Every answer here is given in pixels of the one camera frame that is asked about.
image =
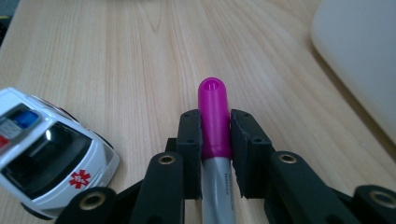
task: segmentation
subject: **marker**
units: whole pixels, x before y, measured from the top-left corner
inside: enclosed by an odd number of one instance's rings
[[[227,91],[218,78],[205,79],[198,89],[198,109],[202,118],[204,145],[203,223],[233,224],[233,179],[230,160],[230,111]]]

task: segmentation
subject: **toy car windshield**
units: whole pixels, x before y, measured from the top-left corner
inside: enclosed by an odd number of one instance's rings
[[[92,140],[57,122],[2,170],[30,199],[60,184],[87,153]]]

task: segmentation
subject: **toy ambulance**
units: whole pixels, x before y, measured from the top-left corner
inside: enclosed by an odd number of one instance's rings
[[[32,215],[59,216],[84,189],[106,186],[119,162],[104,138],[61,108],[0,91],[0,184]]]

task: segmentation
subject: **screw hole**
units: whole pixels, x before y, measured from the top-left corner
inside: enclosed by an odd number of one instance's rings
[[[386,192],[372,190],[370,191],[370,198],[378,204],[390,209],[396,208],[396,198]]]
[[[106,195],[100,191],[92,192],[85,196],[80,202],[79,207],[82,210],[92,210],[105,202]]]
[[[297,159],[289,154],[282,154],[279,156],[279,159],[285,163],[295,163],[297,162]]]
[[[169,155],[165,155],[165,156],[160,157],[158,159],[158,162],[160,164],[162,164],[162,165],[167,165],[167,164],[173,163],[175,160],[176,160],[175,157],[169,156]]]

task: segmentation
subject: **wooden table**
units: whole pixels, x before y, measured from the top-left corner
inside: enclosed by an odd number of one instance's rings
[[[206,77],[252,114],[276,150],[298,153],[330,187],[396,190],[396,149],[315,51],[319,0],[21,1],[0,50],[0,88],[15,86],[108,139],[121,164],[110,187],[143,178],[177,136]],[[46,223],[0,188],[0,223]],[[238,197],[238,223],[267,223]],[[186,223],[201,223],[187,201]]]

